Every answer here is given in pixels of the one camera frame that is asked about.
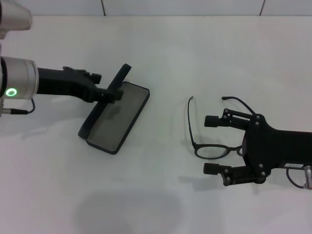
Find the black glasses frame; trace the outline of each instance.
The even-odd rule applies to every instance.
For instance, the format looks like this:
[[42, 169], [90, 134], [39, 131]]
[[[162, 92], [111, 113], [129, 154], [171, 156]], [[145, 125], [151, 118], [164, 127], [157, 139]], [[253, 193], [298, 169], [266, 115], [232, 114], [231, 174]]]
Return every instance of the black glasses frame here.
[[[192, 145], [193, 145], [193, 148], [195, 150], [195, 155], [199, 158], [202, 158], [202, 159], [220, 159], [220, 158], [223, 158], [225, 156], [227, 156], [231, 151], [236, 151], [237, 154], [239, 156], [243, 156], [241, 153], [240, 153], [240, 150], [242, 149], [242, 146], [237, 146], [237, 147], [228, 147], [226, 145], [220, 145], [220, 144], [196, 144], [196, 142], [194, 141], [193, 139], [193, 134], [192, 134], [192, 130], [191, 130], [191, 122], [190, 122], [190, 101], [193, 99], [193, 96], [190, 97], [189, 99], [189, 103], [187, 105], [187, 116], [188, 116], [188, 120], [189, 120], [189, 130], [190, 130], [190, 136], [191, 136], [191, 141], [192, 141]], [[204, 148], [204, 147], [219, 147], [219, 148], [224, 148], [225, 151], [222, 155], [218, 156], [218, 157], [202, 157], [200, 155], [198, 155], [198, 150], [201, 149], [201, 148]]]

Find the white tabletop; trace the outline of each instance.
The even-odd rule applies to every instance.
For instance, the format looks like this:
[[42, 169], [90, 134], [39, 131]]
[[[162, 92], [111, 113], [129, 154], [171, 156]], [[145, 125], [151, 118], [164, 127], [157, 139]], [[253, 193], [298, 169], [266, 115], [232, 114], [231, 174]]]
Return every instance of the white tabletop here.
[[[95, 103], [36, 95], [36, 111], [0, 119], [0, 232], [5, 234], [293, 234], [312, 231], [312, 193], [274, 169], [262, 185], [224, 187], [194, 156], [198, 143], [237, 146], [243, 132], [205, 128], [206, 115], [247, 112], [277, 129], [312, 131], [312, 18], [34, 17], [11, 32], [2, 55], [38, 67], [103, 75], [124, 63], [150, 99], [117, 155], [78, 131]], [[6, 107], [31, 108], [28, 100]], [[232, 153], [211, 161], [244, 165]], [[304, 182], [302, 171], [291, 173]]]

